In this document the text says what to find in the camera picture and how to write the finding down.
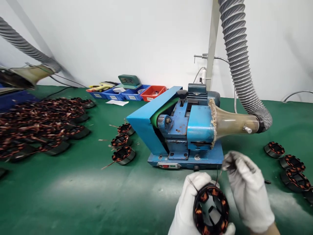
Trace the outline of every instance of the green sanding belt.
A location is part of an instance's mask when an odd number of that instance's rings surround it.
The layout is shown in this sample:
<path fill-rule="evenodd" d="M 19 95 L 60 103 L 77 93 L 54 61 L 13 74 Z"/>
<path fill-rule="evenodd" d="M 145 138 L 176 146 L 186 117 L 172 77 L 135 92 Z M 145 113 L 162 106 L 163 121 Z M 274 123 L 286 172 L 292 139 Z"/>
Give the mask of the green sanding belt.
<path fill-rule="evenodd" d="M 159 117 L 160 114 L 162 114 L 165 110 L 167 110 L 169 107 L 177 103 L 179 98 L 175 98 L 170 100 L 169 102 L 165 103 L 161 108 L 159 108 L 150 118 L 151 124 L 153 127 L 157 128 L 157 118 Z"/>

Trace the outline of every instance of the yellow tool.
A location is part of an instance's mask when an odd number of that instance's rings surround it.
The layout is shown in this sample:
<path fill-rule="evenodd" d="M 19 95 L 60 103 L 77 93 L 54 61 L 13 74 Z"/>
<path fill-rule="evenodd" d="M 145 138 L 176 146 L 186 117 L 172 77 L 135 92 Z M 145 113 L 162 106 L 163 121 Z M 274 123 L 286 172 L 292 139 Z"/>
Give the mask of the yellow tool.
<path fill-rule="evenodd" d="M 95 91 L 101 91 L 101 90 L 107 90 L 113 87 L 113 84 L 106 83 L 106 82 L 100 82 L 101 86 L 90 86 L 91 89 L 87 89 L 87 92 L 95 92 Z"/>

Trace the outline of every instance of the black knob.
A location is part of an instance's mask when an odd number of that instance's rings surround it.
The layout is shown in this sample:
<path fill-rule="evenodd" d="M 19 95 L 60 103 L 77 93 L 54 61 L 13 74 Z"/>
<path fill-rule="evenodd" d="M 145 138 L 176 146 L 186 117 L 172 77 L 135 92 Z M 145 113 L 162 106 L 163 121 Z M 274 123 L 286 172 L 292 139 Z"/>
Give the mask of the black knob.
<path fill-rule="evenodd" d="M 199 166 L 193 166 L 193 171 L 199 171 L 200 167 Z"/>
<path fill-rule="evenodd" d="M 181 100 L 184 100 L 184 99 L 186 99 L 187 96 L 188 96 L 188 91 L 186 91 L 186 90 L 178 90 L 178 91 L 176 92 L 176 95 L 177 95 L 177 97 L 180 98 Z"/>

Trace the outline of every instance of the red plastic bin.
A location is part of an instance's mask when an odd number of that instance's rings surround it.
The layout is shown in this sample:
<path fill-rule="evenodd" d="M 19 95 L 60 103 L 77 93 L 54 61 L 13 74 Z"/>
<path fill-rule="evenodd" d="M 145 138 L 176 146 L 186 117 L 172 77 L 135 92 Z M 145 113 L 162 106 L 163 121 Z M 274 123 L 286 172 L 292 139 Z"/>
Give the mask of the red plastic bin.
<path fill-rule="evenodd" d="M 144 101 L 149 102 L 154 98 L 158 97 L 160 94 L 164 93 L 165 91 L 166 91 L 165 86 L 150 86 L 143 93 L 141 93 L 140 96 L 143 98 Z"/>

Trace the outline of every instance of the metal pole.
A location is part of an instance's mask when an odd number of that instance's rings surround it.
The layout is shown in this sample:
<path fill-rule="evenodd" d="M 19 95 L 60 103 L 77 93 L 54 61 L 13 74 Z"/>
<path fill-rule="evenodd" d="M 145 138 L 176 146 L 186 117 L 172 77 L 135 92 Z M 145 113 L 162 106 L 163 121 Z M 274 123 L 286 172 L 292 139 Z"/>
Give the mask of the metal pole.
<path fill-rule="evenodd" d="M 211 26 L 210 26 L 210 38 L 209 38 L 209 51 L 208 61 L 206 66 L 206 90 L 211 88 L 211 80 L 213 73 L 213 61 L 216 47 L 217 29 L 219 23 L 219 4 L 218 0 L 212 1 L 212 14 L 211 14 Z"/>

